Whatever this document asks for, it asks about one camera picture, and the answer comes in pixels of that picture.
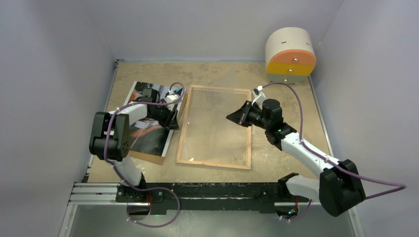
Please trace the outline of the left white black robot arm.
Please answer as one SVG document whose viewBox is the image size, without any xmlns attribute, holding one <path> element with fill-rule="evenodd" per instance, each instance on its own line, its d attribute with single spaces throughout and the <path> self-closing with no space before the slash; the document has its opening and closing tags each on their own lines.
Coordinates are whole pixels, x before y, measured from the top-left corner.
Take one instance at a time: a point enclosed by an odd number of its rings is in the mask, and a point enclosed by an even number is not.
<svg viewBox="0 0 419 237">
<path fill-rule="evenodd" d="M 174 106 L 185 95 L 168 91 L 164 102 L 157 100 L 154 89 L 143 90 L 138 100 L 133 100 L 111 112 L 97 112 L 94 116 L 89 151 L 107 162 L 119 176 L 120 184 L 129 187 L 128 196 L 135 202 L 146 199 L 147 192 L 155 188 L 145 186 L 144 175 L 136 169 L 129 156 L 129 127 L 140 119 L 153 119 L 165 130 L 178 130 L 178 111 Z"/>
</svg>

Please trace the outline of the wooden picture frame with glass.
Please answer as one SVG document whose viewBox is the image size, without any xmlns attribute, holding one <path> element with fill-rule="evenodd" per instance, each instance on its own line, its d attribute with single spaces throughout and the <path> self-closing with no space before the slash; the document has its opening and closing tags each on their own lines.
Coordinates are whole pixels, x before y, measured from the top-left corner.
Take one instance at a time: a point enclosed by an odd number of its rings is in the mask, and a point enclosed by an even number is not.
<svg viewBox="0 0 419 237">
<path fill-rule="evenodd" d="M 251 128 L 226 116 L 251 99 L 249 89 L 189 87 L 176 162 L 222 168 L 251 168 Z"/>
</svg>

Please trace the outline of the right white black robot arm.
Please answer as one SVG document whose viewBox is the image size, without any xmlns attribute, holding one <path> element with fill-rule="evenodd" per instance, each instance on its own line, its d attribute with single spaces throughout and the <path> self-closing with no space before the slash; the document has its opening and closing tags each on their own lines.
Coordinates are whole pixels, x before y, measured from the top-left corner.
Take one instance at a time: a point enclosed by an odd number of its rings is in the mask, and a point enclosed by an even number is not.
<svg viewBox="0 0 419 237">
<path fill-rule="evenodd" d="M 337 217 L 366 200 L 358 169 L 349 159 L 340 161 L 305 142 L 296 129 L 284 122 L 280 102 L 266 99 L 262 106 L 246 101 L 226 119 L 243 127 L 264 129 L 268 142 L 304 164 L 317 179 L 297 173 L 278 181 L 277 194 L 289 201 L 295 196 L 319 202 L 331 216 Z"/>
</svg>

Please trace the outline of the printed photo sheet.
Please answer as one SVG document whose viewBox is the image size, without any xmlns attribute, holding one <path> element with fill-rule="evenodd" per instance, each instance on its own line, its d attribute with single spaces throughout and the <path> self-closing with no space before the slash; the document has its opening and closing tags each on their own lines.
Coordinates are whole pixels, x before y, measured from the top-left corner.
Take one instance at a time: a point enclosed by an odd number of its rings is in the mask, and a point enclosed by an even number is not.
<svg viewBox="0 0 419 237">
<path fill-rule="evenodd" d="M 126 98 L 125 104 L 136 102 L 159 103 L 146 105 L 147 116 L 130 121 L 130 155 L 145 159 L 146 155 L 164 158 L 167 154 L 174 130 L 178 130 L 179 110 L 184 88 L 136 81 Z"/>
</svg>

